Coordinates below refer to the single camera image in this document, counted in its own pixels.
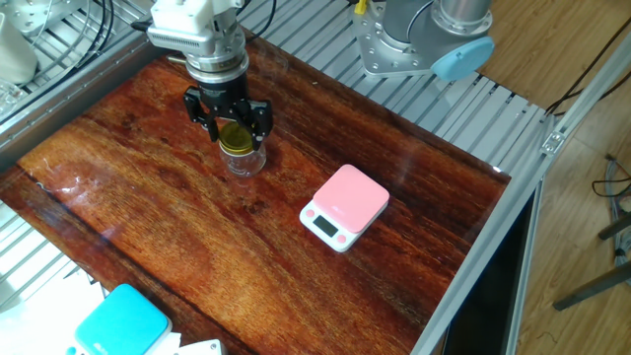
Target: wood grain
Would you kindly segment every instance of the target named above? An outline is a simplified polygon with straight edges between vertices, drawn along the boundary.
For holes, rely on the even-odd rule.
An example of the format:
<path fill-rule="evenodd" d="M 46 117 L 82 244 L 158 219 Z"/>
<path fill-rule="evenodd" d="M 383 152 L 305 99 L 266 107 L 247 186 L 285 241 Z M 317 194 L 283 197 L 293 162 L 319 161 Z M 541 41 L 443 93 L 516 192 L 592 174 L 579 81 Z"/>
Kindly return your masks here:
<path fill-rule="evenodd" d="M 128 282 L 188 341 L 231 353 L 407 354 L 509 178 L 257 40 L 268 162 L 232 177 L 158 60 L 43 142 L 0 198 L 109 288 Z M 343 164 L 390 192 L 349 251 L 298 214 Z"/>
<path fill-rule="evenodd" d="M 614 267 L 613 240 L 603 242 L 596 236 L 610 223 L 608 201 L 592 192 L 592 181 L 604 178 L 607 153 L 631 167 L 629 97 L 627 84 L 598 103 L 545 178 L 520 355 L 630 352 L 628 285 L 617 285 L 563 312 L 552 308 L 555 300 Z"/>
<path fill-rule="evenodd" d="M 631 1 L 494 0 L 491 12 L 496 51 L 480 72 L 548 107 L 631 17 Z M 579 88 L 587 86 L 624 35 Z"/>

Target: blue box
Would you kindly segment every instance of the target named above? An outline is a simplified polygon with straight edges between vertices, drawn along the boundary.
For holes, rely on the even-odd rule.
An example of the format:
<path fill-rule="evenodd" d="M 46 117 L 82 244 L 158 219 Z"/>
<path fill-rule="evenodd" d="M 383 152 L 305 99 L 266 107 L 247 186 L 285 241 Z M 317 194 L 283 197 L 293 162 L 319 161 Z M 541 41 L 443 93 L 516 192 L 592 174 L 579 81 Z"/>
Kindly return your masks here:
<path fill-rule="evenodd" d="M 92 355 L 142 355 L 172 323 L 133 287 L 122 284 L 79 324 L 75 338 Z"/>

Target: blue lid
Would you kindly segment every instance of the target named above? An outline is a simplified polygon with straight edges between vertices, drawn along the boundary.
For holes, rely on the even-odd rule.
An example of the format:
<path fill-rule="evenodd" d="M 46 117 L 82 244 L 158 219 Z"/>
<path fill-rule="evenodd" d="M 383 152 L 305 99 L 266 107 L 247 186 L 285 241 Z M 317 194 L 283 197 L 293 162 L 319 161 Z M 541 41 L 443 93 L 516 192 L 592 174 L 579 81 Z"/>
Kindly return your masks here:
<path fill-rule="evenodd" d="M 481 67 L 491 57 L 493 49 L 493 38 L 478 38 L 442 56 L 432 65 L 432 71 L 445 81 L 460 80 Z"/>
<path fill-rule="evenodd" d="M 79 324 L 75 338 L 90 354 L 142 355 L 168 331 L 169 319 L 122 284 Z"/>

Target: metal bracket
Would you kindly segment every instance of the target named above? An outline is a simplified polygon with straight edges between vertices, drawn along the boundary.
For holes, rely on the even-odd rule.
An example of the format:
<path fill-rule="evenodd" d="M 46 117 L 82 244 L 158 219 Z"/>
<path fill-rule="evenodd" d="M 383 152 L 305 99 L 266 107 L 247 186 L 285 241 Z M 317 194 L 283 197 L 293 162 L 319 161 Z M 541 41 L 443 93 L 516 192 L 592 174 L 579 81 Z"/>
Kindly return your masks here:
<path fill-rule="evenodd" d="M 353 19 L 353 35 L 360 47 L 366 73 L 378 78 L 392 76 L 423 75 L 431 73 L 416 48 L 400 42 L 384 31 L 383 21 L 386 3 L 368 2 L 364 15 L 350 12 Z"/>
<path fill-rule="evenodd" d="M 539 151 L 546 156 L 554 156 L 558 153 L 566 138 L 563 133 L 553 131 L 545 140 Z"/>

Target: clear glass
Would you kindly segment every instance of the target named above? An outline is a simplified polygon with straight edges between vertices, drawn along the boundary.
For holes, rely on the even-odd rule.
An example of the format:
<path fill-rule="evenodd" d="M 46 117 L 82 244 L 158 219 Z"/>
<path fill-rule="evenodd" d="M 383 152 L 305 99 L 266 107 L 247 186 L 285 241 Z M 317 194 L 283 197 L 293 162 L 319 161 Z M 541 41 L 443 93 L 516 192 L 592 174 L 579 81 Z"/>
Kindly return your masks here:
<path fill-rule="evenodd" d="M 257 151 L 251 151 L 244 155 L 228 153 L 220 144 L 221 160 L 226 163 L 228 170 L 241 178 L 249 178 L 260 172 L 267 161 L 265 145 L 261 144 Z"/>

